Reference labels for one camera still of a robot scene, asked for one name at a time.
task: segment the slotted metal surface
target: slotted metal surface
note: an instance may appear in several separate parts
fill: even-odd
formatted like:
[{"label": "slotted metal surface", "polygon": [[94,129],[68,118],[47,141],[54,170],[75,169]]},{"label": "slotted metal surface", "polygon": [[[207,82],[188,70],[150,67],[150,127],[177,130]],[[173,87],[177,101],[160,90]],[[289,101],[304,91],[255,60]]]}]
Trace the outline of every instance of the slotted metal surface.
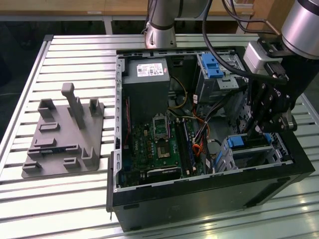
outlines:
[{"label": "slotted metal surface", "polygon": [[[214,46],[246,46],[247,35],[212,35]],[[105,210],[107,162],[114,148],[116,49],[144,48],[140,35],[55,36],[45,42],[0,145],[0,238],[311,238],[319,236],[319,120],[304,96],[293,110],[299,142],[317,170],[268,203],[247,210],[123,233]],[[204,47],[201,35],[178,35],[178,47]],[[101,164],[97,172],[26,179],[21,166],[39,118],[42,98],[66,104],[60,88],[73,82],[75,96],[104,103]]]}]

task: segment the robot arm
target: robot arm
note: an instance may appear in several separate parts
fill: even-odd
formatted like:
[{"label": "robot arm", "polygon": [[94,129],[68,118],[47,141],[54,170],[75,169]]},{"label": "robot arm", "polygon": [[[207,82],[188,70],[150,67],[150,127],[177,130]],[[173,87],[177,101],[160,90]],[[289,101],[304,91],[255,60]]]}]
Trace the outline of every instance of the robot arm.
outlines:
[{"label": "robot arm", "polygon": [[319,76],[319,0],[296,0],[274,42],[250,42],[244,60],[253,73],[286,77],[285,85],[249,80],[251,120],[246,132],[296,130],[297,98]]},{"label": "robot arm", "polygon": [[175,18],[199,17],[207,0],[150,0],[149,22],[145,43],[147,48],[176,47]]},{"label": "robot arm", "polygon": [[[176,47],[174,19],[207,17],[211,0],[153,0],[145,34],[147,48]],[[229,66],[211,47],[203,21],[203,35],[215,58],[229,71],[249,79],[251,119],[246,132],[296,130],[291,115],[297,98],[319,74],[319,0],[296,0],[276,41],[260,39],[247,47],[244,60],[250,72]]]}]

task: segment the orange wire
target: orange wire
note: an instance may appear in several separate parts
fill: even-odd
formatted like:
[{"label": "orange wire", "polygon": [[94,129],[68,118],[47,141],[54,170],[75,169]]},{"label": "orange wire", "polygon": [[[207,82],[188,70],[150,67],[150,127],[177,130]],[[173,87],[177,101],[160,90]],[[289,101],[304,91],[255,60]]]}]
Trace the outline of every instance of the orange wire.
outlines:
[{"label": "orange wire", "polygon": [[[194,112],[193,112],[193,115],[194,115],[194,117],[195,117],[196,119],[198,119],[200,122],[204,123],[204,121],[203,121],[201,118],[199,118],[199,117],[195,114],[195,110],[194,110]],[[210,128],[209,128],[208,124],[207,124],[207,129],[208,129],[207,137],[209,137]]]},{"label": "orange wire", "polygon": [[198,144],[194,144],[192,146],[192,149],[197,157],[201,154],[201,152],[203,152],[203,148],[199,146]]}]

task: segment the blue plastic latch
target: blue plastic latch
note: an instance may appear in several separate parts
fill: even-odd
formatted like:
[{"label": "blue plastic latch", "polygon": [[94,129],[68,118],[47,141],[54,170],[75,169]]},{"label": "blue plastic latch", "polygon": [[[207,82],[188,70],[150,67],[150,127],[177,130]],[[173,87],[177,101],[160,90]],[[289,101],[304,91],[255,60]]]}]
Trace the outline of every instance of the blue plastic latch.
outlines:
[{"label": "blue plastic latch", "polygon": [[230,139],[227,139],[227,142],[228,142],[229,147],[232,148],[233,147],[233,143],[230,141]]},{"label": "blue plastic latch", "polygon": [[266,140],[267,140],[268,143],[271,143],[271,142],[272,142],[272,139],[271,139],[270,134],[266,133],[266,134],[265,134],[265,138],[266,138]]},{"label": "blue plastic latch", "polygon": [[207,76],[209,78],[223,78],[224,73],[220,70],[219,64],[215,57],[210,54],[202,54],[202,62],[205,70],[207,71]]},{"label": "blue plastic latch", "polygon": [[229,137],[229,139],[227,139],[227,142],[228,142],[230,148],[244,145],[244,141],[243,141],[241,136]]},{"label": "blue plastic latch", "polygon": [[220,151],[220,152],[219,152],[219,154],[218,154],[218,156],[217,156],[217,158],[216,158],[216,160],[215,160],[214,167],[216,167],[216,166],[217,166],[218,161],[219,161],[219,160],[220,160],[220,158],[221,158],[221,155],[222,155],[222,152]]}]

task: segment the cable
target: cable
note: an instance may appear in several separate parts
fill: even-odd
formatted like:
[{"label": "cable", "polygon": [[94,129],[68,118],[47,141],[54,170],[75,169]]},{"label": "cable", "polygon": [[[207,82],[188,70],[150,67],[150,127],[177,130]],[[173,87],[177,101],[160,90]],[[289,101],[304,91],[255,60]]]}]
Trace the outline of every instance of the cable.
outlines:
[{"label": "cable", "polygon": [[185,89],[185,87],[183,86],[183,84],[179,81],[178,78],[176,78],[175,76],[171,76],[173,79],[175,79],[179,84],[180,86],[182,86],[183,90],[184,90],[184,93],[185,93],[185,98],[184,98],[184,101],[181,105],[179,106],[173,106],[173,107],[168,107],[170,110],[175,110],[175,109],[179,109],[181,107],[183,107],[185,104],[186,104],[186,101],[187,101],[187,91]]},{"label": "cable", "polygon": [[[201,118],[197,117],[197,115],[193,112],[193,115],[196,119],[198,119],[200,122],[204,123],[204,120],[202,120]],[[208,129],[208,132],[207,132],[207,136],[209,136],[210,134],[210,127],[209,125],[207,125],[207,129]]]},{"label": "cable", "polygon": [[210,121],[211,117],[214,116],[224,105],[228,102],[228,100],[236,93],[246,90],[247,87],[241,87],[237,90],[233,90],[226,94],[222,99],[220,99],[218,102],[216,102],[209,110],[208,114],[206,115],[204,119],[204,125],[203,127],[197,132],[194,141],[196,143],[200,142],[203,134],[205,133],[205,127],[208,126],[208,122]]},{"label": "cable", "polygon": [[178,116],[174,111],[172,111],[171,109],[168,109],[168,111],[175,116],[176,118],[186,118],[186,119],[196,119],[195,117],[191,117],[191,116]]},{"label": "cable", "polygon": [[130,134],[129,102],[127,99],[126,99],[126,117],[128,119],[128,133],[126,135],[124,145],[126,145],[129,138],[129,134]]},{"label": "cable", "polygon": [[203,148],[199,146],[198,144],[193,144],[191,148],[194,151],[196,157],[198,157],[203,152]]},{"label": "cable", "polygon": [[[228,8],[228,6],[226,5],[225,3],[225,0],[222,0],[222,3],[224,5],[224,8],[226,10],[226,12],[231,16],[233,17],[234,19],[236,19],[237,23],[238,23],[238,26],[240,27],[240,29],[242,29],[244,32],[248,32],[248,33],[260,33],[260,34],[274,34],[274,35],[277,35],[274,31],[267,31],[267,30],[249,30],[249,29],[246,29],[243,27],[243,25],[241,24],[242,21],[245,21],[246,22],[246,19],[242,19],[242,18],[239,18],[237,13],[236,13],[236,9],[235,9],[235,5],[234,5],[234,0],[229,0],[230,2],[230,5],[231,5],[231,8],[233,10],[233,12],[230,11],[230,9]],[[262,23],[266,23],[266,20],[265,19],[257,19],[258,21],[257,22],[262,22]]]},{"label": "cable", "polygon": [[144,24],[143,30],[141,31],[141,34],[143,34],[143,33],[147,30],[146,26],[147,26],[148,21],[149,21],[150,6],[152,5],[152,3],[153,3],[153,0],[152,0],[151,2],[150,2],[150,0],[148,0],[148,14],[147,14],[147,16],[146,16],[145,24]]},{"label": "cable", "polygon": [[21,93],[5,93],[5,94],[0,94],[0,96],[13,96],[13,95],[21,95]]},{"label": "cable", "polygon": [[155,13],[155,8],[156,8],[156,6],[157,6],[157,4],[158,4],[158,0],[155,0],[154,10],[153,10],[153,12],[152,12],[152,16],[150,17],[150,8],[151,8],[152,5],[153,5],[153,1],[154,1],[154,0],[152,0],[151,3],[150,3],[150,0],[148,1],[148,15],[147,15],[147,17],[146,17],[146,21],[145,21],[145,24],[144,24],[144,29],[141,31],[141,34],[143,34],[143,33],[147,30],[147,23],[148,23],[148,21],[152,22],[152,20],[153,20],[153,16],[154,16],[154,13]]},{"label": "cable", "polygon": [[214,142],[214,143],[218,143],[219,144],[219,146],[221,146],[221,142],[219,141],[219,140],[217,140],[217,139],[211,139],[210,140],[212,143]]},{"label": "cable", "polygon": [[250,73],[247,71],[242,71],[240,69],[234,68],[231,65],[229,65],[227,62],[225,62],[223,60],[223,58],[221,58],[217,54],[217,52],[214,50],[214,48],[210,44],[210,41],[207,37],[207,32],[206,32],[206,21],[207,21],[208,11],[209,11],[211,3],[212,3],[212,0],[208,0],[207,6],[204,10],[204,18],[203,18],[203,23],[202,23],[202,33],[203,33],[204,41],[205,41],[208,49],[210,50],[211,54],[216,58],[216,60],[219,62],[219,64],[221,64],[223,67],[225,67],[228,71],[230,71],[236,75],[242,76],[242,77],[250,78],[253,80],[259,80],[259,81],[266,82],[266,83],[285,85],[287,83],[287,79],[274,78],[274,77],[270,77],[270,76],[266,76],[266,75],[253,74],[253,73]]}]

